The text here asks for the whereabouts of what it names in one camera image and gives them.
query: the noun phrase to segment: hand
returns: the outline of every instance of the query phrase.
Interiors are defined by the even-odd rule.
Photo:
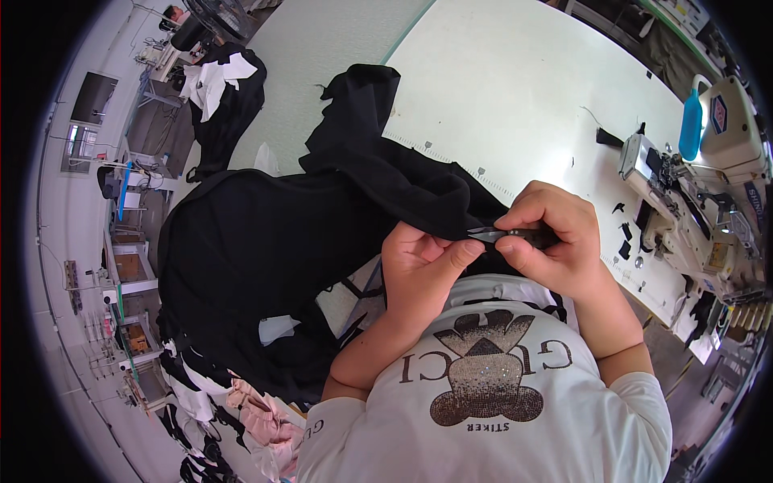
[[[552,291],[574,300],[598,295],[611,275],[599,258],[601,242],[593,205],[557,186],[532,181],[494,226],[537,228],[540,220],[563,242],[541,252],[523,238],[504,236],[497,240],[496,249],[510,266]]]
[[[461,272],[484,251],[477,240],[450,242],[399,222],[381,248],[387,314],[426,328]]]

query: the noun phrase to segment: industrial sewing machine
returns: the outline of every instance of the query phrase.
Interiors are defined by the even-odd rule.
[[[620,176],[646,202],[637,219],[641,250],[654,250],[692,279],[686,296],[714,293],[726,307],[751,312],[742,325],[764,330],[773,311],[764,275],[771,255],[764,243],[771,241],[763,241],[770,144],[738,78],[723,79],[699,99],[703,131],[693,161],[634,134],[623,145]]]

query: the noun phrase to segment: garment pile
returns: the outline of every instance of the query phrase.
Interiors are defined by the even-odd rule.
[[[178,351],[190,347],[213,371],[305,410],[319,402],[343,344],[315,301],[320,292],[377,256],[400,220],[463,240],[506,213],[457,163],[382,138],[399,82],[391,67],[351,66],[323,89],[332,102],[306,141],[304,174],[216,172],[172,210],[158,292]],[[492,247],[467,270],[480,273],[517,274]],[[261,325],[283,316],[300,323],[261,343]]]
[[[228,167],[239,138],[263,107],[266,66],[252,50],[226,42],[185,73],[180,96],[191,100],[193,134],[201,145],[199,165],[186,174],[193,183]]]
[[[183,343],[185,338],[164,323],[164,317],[162,309],[159,320],[164,351],[159,360],[172,391],[167,394],[160,419],[186,453],[180,478],[186,483],[236,481],[220,452],[218,442],[222,439],[213,425],[216,421],[237,432],[237,443],[268,481],[292,481],[304,428],[288,421],[288,414],[273,397],[260,394],[235,374],[221,372],[192,346],[178,351],[175,338]],[[213,399],[224,394],[226,405],[237,410],[237,416]]]

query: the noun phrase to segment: man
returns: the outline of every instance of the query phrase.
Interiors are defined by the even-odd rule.
[[[170,5],[166,8],[166,10],[164,10],[164,16],[167,19],[170,19],[173,22],[177,22],[179,24],[183,24],[190,14],[191,12],[185,12],[176,5]]]
[[[299,483],[664,479],[668,408],[599,259],[593,205],[531,182],[495,225],[539,223],[562,242],[495,245],[530,280],[459,278],[481,242],[398,223],[382,249],[386,312],[333,361]]]

